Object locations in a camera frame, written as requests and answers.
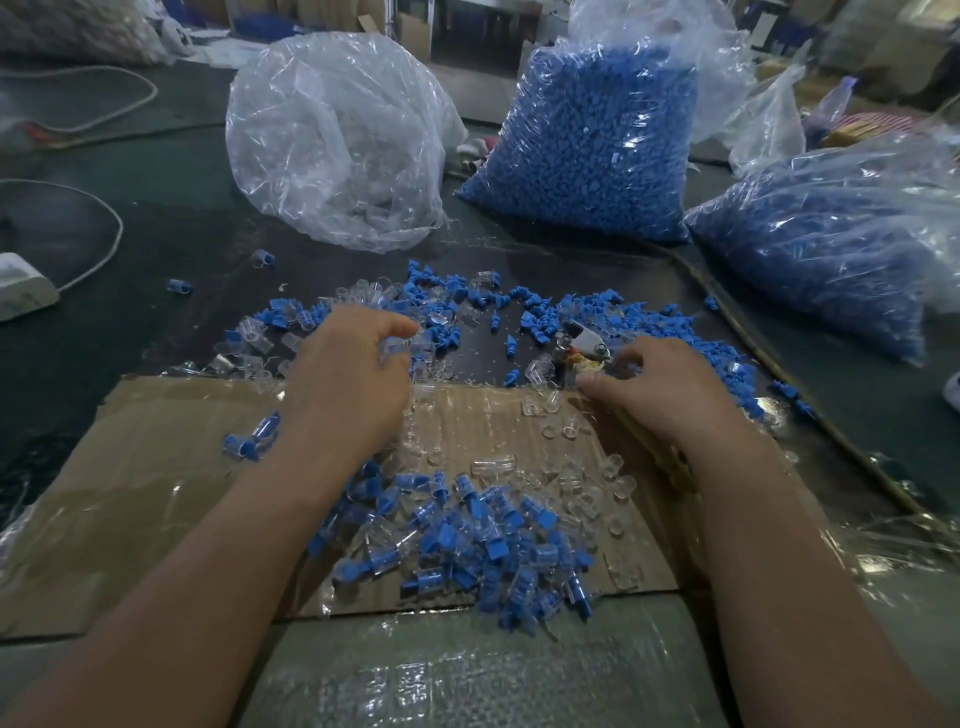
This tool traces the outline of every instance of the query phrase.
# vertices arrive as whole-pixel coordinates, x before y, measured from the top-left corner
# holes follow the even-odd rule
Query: bag of blue plastic parts
[[[704,74],[712,88],[698,94]],[[715,0],[577,0],[570,40],[531,55],[496,147],[458,195],[511,215],[682,240],[691,134],[716,131],[754,82],[743,37]]]
[[[960,181],[941,138],[888,133],[777,162],[686,223],[754,287],[921,365],[924,307],[960,311]]]

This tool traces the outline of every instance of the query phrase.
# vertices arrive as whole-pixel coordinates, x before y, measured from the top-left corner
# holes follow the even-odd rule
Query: white cable
[[[79,276],[77,276],[73,280],[68,281],[67,283],[62,285],[60,288],[58,288],[57,290],[60,293],[65,291],[67,288],[72,288],[73,286],[77,285],[77,283],[79,283],[81,280],[88,279],[94,273],[96,273],[105,265],[107,265],[107,263],[109,263],[110,259],[117,252],[117,248],[120,247],[120,238],[123,237],[123,220],[121,219],[120,215],[117,214],[117,211],[115,209],[113,209],[110,205],[105,203],[96,195],[91,195],[89,192],[84,192],[83,190],[77,189],[76,187],[71,187],[68,184],[57,184],[56,182],[44,182],[43,180],[20,180],[15,178],[0,180],[0,184],[19,184],[19,183],[46,184],[47,186],[50,186],[50,187],[59,187],[60,189],[68,189],[71,192],[79,192],[80,194],[85,195],[86,197],[89,197],[91,200],[96,200],[98,203],[103,205],[107,209],[107,211],[111,215],[113,215],[113,219],[117,221],[117,234],[116,234],[116,237],[113,238],[113,245],[110,247],[109,252],[104,256],[102,260],[100,260],[100,262],[98,262],[92,268],[87,270],[85,273],[81,273]]]
[[[112,121],[113,119],[119,116],[123,116],[124,114],[128,114],[131,111],[135,111],[140,107],[145,106],[146,104],[149,104],[151,101],[153,101],[156,98],[156,95],[159,93],[159,90],[156,88],[154,83],[150,81],[150,79],[146,79],[140,74],[134,73],[133,71],[130,71],[127,68],[120,68],[119,66],[115,66],[115,65],[81,65],[75,68],[56,68],[50,71],[0,70],[0,79],[24,79],[24,80],[46,79],[46,78],[53,78],[56,76],[70,76],[77,73],[85,73],[86,71],[118,71],[120,73],[125,73],[128,76],[133,76],[134,78],[140,79],[140,81],[142,81],[144,84],[149,86],[150,93],[148,93],[142,99],[138,99],[134,101],[132,104],[124,106],[122,109],[118,109],[117,111],[111,111],[110,113],[106,113],[103,116],[98,116],[97,118],[91,121],[87,121],[86,123],[80,124],[79,126],[76,126],[76,127],[58,129],[57,127],[48,127],[46,124],[41,124],[35,119],[28,119],[28,118],[21,118],[18,121],[29,121],[32,124],[36,124],[41,129],[45,129],[46,131],[53,132],[53,133],[72,134],[72,133],[87,132],[90,129],[93,129],[94,127],[98,127],[101,124],[104,124],[108,121]]]

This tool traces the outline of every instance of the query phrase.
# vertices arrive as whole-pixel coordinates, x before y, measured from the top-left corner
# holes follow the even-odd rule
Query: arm
[[[303,344],[274,449],[2,726],[226,724],[287,581],[347,478],[396,431],[409,358],[377,363],[410,319],[340,308]]]
[[[744,724],[946,726],[821,540],[776,443],[736,407],[696,351],[640,337],[632,379],[581,376],[674,442],[696,477],[720,634]]]

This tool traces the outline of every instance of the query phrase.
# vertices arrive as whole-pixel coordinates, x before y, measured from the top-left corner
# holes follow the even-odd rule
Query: power strip
[[[0,321],[46,308],[60,300],[57,287],[16,253],[0,253]]]

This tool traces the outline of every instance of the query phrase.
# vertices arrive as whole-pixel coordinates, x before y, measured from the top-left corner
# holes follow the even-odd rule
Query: white bag
[[[230,88],[237,186],[261,212],[356,250],[406,250],[445,221],[444,150],[466,138],[433,73],[385,36],[281,40]]]

